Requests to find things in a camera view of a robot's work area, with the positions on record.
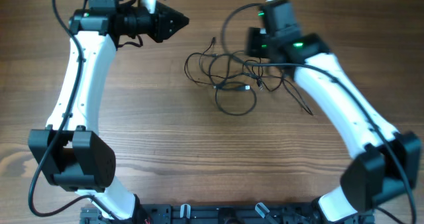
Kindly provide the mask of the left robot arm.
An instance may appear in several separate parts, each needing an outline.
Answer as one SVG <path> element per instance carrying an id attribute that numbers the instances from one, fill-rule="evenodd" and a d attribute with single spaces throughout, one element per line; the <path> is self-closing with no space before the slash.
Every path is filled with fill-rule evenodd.
<path id="1" fill-rule="evenodd" d="M 37 176 L 88 199 L 106 223 L 150 223 L 139 198 L 115 175 L 116 156 L 99 137 L 99 108 L 106 77 L 122 36 L 141 47 L 142 35 L 161 43 L 189 19 L 164 0 L 85 0 L 63 28 L 70 58 L 61 92 L 43 129 L 33 129 L 28 147 Z"/>

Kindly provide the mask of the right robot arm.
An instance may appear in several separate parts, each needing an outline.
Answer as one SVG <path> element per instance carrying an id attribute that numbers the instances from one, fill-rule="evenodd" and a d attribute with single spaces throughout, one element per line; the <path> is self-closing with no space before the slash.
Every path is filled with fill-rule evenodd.
<path id="1" fill-rule="evenodd" d="M 337 223 L 411 195 L 418 178 L 421 141 L 400 133 L 359 92 L 318 34 L 303 34 L 289 0 L 258 4 L 262 28 L 251 28 L 247 52 L 287 72 L 320 106 L 352 158 L 340 184 L 321 196 L 323 219 Z"/>

